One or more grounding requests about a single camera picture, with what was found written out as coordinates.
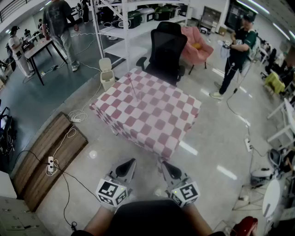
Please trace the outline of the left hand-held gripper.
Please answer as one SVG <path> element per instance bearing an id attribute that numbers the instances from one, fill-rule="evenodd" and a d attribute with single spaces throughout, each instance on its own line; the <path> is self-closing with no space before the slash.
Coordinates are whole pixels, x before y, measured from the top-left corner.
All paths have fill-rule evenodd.
<path id="1" fill-rule="evenodd" d="M 104 207 L 119 207 L 129 197 L 130 182 L 134 177 L 136 159 L 120 161 L 99 181 L 95 194 Z"/>

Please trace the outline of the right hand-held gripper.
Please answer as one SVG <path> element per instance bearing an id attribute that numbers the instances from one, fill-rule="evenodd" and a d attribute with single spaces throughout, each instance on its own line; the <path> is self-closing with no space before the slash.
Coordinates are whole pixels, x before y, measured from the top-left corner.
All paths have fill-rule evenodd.
<path id="1" fill-rule="evenodd" d="M 179 207 L 190 205 L 199 198 L 199 188 L 186 172 L 167 161 L 162 162 L 161 168 L 167 183 L 166 193 Z"/>

